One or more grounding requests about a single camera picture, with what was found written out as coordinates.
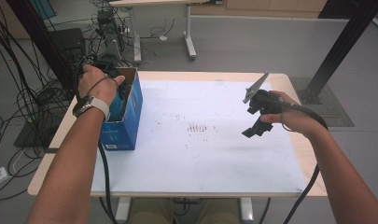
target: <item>blue box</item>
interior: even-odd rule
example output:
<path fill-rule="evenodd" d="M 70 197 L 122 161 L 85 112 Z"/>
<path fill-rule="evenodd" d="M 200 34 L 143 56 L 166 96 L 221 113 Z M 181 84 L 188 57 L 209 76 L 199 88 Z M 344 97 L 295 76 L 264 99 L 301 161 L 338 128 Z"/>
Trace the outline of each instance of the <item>blue box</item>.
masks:
<path fill-rule="evenodd" d="M 100 140 L 108 151 L 134 150 L 138 133 L 143 96 L 136 68 L 118 68 L 131 86 L 121 121 L 105 122 L 101 128 Z"/>

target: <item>white whiteboard surface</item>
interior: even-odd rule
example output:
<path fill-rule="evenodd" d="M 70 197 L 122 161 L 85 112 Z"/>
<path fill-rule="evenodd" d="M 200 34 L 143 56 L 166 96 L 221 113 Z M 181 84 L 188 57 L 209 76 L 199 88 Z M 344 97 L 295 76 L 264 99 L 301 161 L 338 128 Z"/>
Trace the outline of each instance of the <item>white whiteboard surface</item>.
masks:
<path fill-rule="evenodd" d="M 262 137 L 242 135 L 259 117 L 243 103 L 252 84 L 141 81 L 136 149 L 106 152 L 111 191 L 127 196 L 299 195 L 305 183 L 281 125 Z M 99 152 L 91 191 L 105 192 Z"/>

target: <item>hand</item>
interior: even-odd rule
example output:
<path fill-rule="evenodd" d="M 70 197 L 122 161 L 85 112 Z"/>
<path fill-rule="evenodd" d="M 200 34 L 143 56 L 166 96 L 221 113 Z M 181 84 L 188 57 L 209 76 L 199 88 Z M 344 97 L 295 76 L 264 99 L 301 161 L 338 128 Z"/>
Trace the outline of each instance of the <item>hand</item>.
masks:
<path fill-rule="evenodd" d="M 286 93 L 281 91 L 270 91 L 271 93 L 282 97 L 284 102 L 298 105 L 296 101 L 291 99 Z M 283 115 L 282 114 L 267 114 L 262 115 L 260 120 L 267 123 L 284 123 L 288 126 L 289 129 L 297 132 L 302 133 L 304 136 L 308 137 L 311 133 L 316 133 L 316 130 L 319 128 L 324 127 L 317 122 L 316 120 L 312 119 L 308 115 L 289 108 L 284 108 Z"/>
<path fill-rule="evenodd" d="M 94 96 L 109 106 L 112 104 L 113 99 L 116 96 L 117 87 L 124 81 L 124 76 L 112 78 L 106 78 L 96 84 L 99 80 L 105 77 L 105 73 L 99 68 L 85 64 L 83 66 L 83 78 L 78 83 L 78 92 L 80 97 L 86 96 L 86 94 Z"/>

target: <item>person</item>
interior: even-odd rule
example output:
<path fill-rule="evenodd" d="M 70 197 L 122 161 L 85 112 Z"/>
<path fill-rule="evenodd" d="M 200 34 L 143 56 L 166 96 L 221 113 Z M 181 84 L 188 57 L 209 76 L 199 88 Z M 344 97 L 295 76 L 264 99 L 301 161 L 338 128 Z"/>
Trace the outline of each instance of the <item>person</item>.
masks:
<path fill-rule="evenodd" d="M 83 70 L 84 75 L 78 86 L 80 96 L 83 97 L 91 90 L 90 95 L 110 105 L 116 95 L 116 84 L 121 84 L 124 77 L 103 79 L 105 74 L 102 71 L 87 64 L 84 65 Z M 285 102 L 296 104 L 283 92 L 273 91 L 273 93 L 281 96 Z M 337 223 L 378 223 L 377 199 L 331 134 L 317 121 L 301 112 L 286 109 L 283 113 L 284 124 L 291 130 L 302 133 L 314 148 Z M 49 168 L 28 216 L 28 223 L 87 221 L 97 141 L 104 118 L 104 112 L 96 108 L 89 109 L 77 118 Z M 260 119 L 264 122 L 280 123 L 281 114 L 263 115 Z M 131 222 L 145 223 L 141 221 L 141 217 L 159 217 L 160 223 L 172 223 L 173 218 L 169 212 L 170 200 L 154 199 L 154 204 L 158 202 L 158 206 L 155 206 L 158 209 L 141 210 L 147 202 L 133 200 Z M 218 223 L 215 221 L 218 218 L 224 219 L 225 223 L 233 223 L 237 220 L 235 200 L 209 202 L 206 204 L 207 213 L 200 215 L 200 222 Z"/>

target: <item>black device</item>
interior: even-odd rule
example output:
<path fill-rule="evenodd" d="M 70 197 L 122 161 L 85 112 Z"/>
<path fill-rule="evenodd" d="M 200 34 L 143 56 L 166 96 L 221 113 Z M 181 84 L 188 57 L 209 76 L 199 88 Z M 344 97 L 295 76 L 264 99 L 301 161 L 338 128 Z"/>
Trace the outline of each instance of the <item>black device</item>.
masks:
<path fill-rule="evenodd" d="M 246 104 L 250 101 L 247 112 L 255 114 L 259 111 L 261 115 L 280 114 L 283 112 L 284 108 L 290 108 L 307 114 L 308 116 L 322 124 L 325 128 L 328 127 L 326 122 L 314 111 L 301 105 L 292 105 L 290 103 L 284 102 L 282 97 L 279 97 L 269 91 L 260 90 L 259 88 L 264 83 L 268 75 L 269 73 L 265 73 L 250 88 L 246 89 L 244 103 Z M 255 124 L 251 128 L 243 131 L 242 134 L 248 138 L 252 137 L 253 135 L 262 136 L 264 132 L 269 132 L 272 128 L 273 125 L 271 123 L 263 122 L 260 120 L 260 118 L 258 118 Z"/>
<path fill-rule="evenodd" d="M 250 99 L 249 108 L 247 112 L 255 114 L 260 112 L 261 115 L 264 114 L 280 114 L 283 111 L 283 107 L 278 104 L 282 101 L 282 98 L 272 94 L 265 90 L 259 90 L 256 94 Z M 253 135 L 262 136 L 264 132 L 269 132 L 273 128 L 271 123 L 263 122 L 259 118 L 255 124 L 246 129 L 242 134 L 248 138 Z"/>
<path fill-rule="evenodd" d="M 99 24 L 99 35 L 105 39 L 105 43 L 108 46 L 112 40 L 116 40 L 119 49 L 123 51 L 122 46 L 122 27 L 118 26 L 116 20 L 113 17 L 113 9 L 109 10 L 98 10 L 98 24 Z"/>
<path fill-rule="evenodd" d="M 50 31 L 49 37 L 69 63 L 77 63 L 86 55 L 86 42 L 79 28 Z"/>

